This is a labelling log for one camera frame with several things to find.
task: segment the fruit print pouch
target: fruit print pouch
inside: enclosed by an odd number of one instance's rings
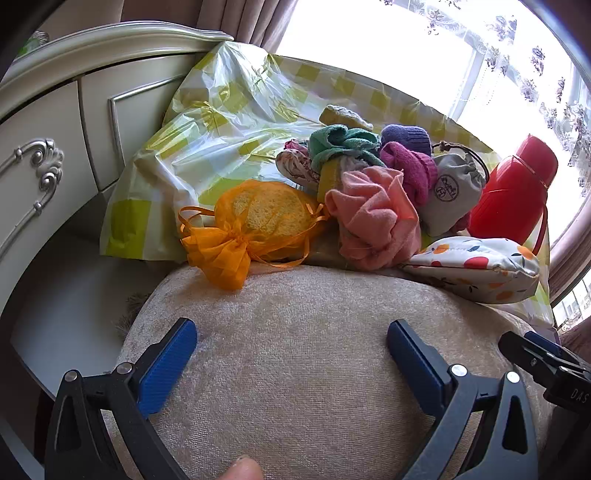
[[[400,268],[424,283],[490,304],[514,303],[533,296],[540,278],[535,255],[506,238],[443,238]]]
[[[186,211],[196,215],[185,218]],[[310,253],[310,240],[320,232],[323,205],[278,181],[246,180],[226,191],[215,211],[183,207],[178,212],[181,243],[192,267],[199,267],[214,285],[226,290],[242,288],[255,260],[278,270],[301,264]],[[191,219],[215,217],[214,227],[199,227]],[[270,263],[301,256],[286,263]]]

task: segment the beige cushion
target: beige cushion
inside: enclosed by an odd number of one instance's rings
[[[390,322],[405,318],[447,362],[498,378],[510,369],[496,347],[500,335],[529,329],[510,314],[401,278],[301,266],[250,276],[243,290],[228,293],[181,267],[145,304],[119,361],[135,361],[182,316],[196,322],[200,343],[152,423],[189,478],[208,479],[246,453],[269,479],[391,480],[433,419],[385,346]],[[525,381],[540,443],[549,404],[529,375]],[[467,452],[476,417],[447,478]]]

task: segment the yellow checkered plastic bag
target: yellow checkered plastic bag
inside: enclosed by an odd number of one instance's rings
[[[125,166],[109,200],[100,252],[183,261],[176,213],[188,205],[212,208],[225,191],[247,179],[293,186],[277,170],[275,156],[289,139],[307,139],[321,128],[318,118],[328,104],[357,112],[376,133],[391,123],[419,125],[434,143],[445,140],[475,150],[490,169],[500,160],[453,120],[376,80],[224,42],[189,72],[163,127]],[[522,311],[512,313],[529,323],[552,323],[548,253],[546,240],[538,256],[545,281],[536,296],[525,301],[527,307],[513,304]]]

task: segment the white dresser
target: white dresser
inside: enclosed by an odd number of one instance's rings
[[[105,319],[164,275],[99,257],[96,235],[125,163],[185,75],[231,39],[164,22],[107,25],[46,44],[0,82],[0,349],[14,349],[18,375],[50,397],[69,368],[113,367],[122,340]],[[0,412],[0,434],[14,444],[11,415]]]

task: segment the plastic bag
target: plastic bag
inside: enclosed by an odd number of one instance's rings
[[[215,227],[195,227],[181,216],[215,215]],[[183,207],[178,213],[181,240],[192,267],[199,267],[214,285],[227,290],[242,288],[251,259],[269,264],[293,255],[301,258],[277,268],[301,264],[310,253],[310,239],[320,232],[323,206],[303,193],[276,181],[247,180],[224,193],[215,212]]]
[[[163,127],[125,166],[109,199],[100,253],[183,261],[178,210],[187,205],[213,207],[225,191],[246,179],[291,184],[277,170],[275,157],[286,141],[308,139],[323,127],[318,118],[328,104],[355,111],[377,134],[388,124],[418,125],[433,143],[445,140],[470,147],[489,170],[500,161],[450,118],[377,80],[270,55],[254,45],[223,42],[189,72],[174,94]],[[525,243],[529,249],[538,231],[536,227]],[[546,235],[537,255],[536,295],[502,306],[531,325],[553,325],[549,252]]]

